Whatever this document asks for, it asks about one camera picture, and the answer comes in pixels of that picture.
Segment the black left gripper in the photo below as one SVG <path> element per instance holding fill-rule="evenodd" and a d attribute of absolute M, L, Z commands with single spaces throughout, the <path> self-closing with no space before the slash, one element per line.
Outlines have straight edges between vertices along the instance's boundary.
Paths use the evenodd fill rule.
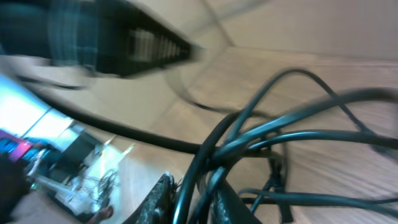
<path fill-rule="evenodd" d="M 129 1 L 1 1 L 9 55 L 131 77 L 194 57 L 194 46 Z"/>

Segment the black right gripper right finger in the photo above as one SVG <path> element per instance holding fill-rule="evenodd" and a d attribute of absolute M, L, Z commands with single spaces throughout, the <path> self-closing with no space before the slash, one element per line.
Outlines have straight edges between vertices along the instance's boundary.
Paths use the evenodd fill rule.
<path fill-rule="evenodd" d="M 223 180 L 214 194 L 211 204 L 213 224 L 261 224 L 238 197 L 237 193 Z"/>

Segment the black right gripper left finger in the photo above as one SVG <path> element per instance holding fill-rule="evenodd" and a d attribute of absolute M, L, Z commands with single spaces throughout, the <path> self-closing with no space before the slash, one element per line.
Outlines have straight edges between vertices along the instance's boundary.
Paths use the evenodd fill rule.
<path fill-rule="evenodd" d="M 123 224 L 170 224 L 177 188 L 174 177 L 169 173 L 163 174 Z"/>

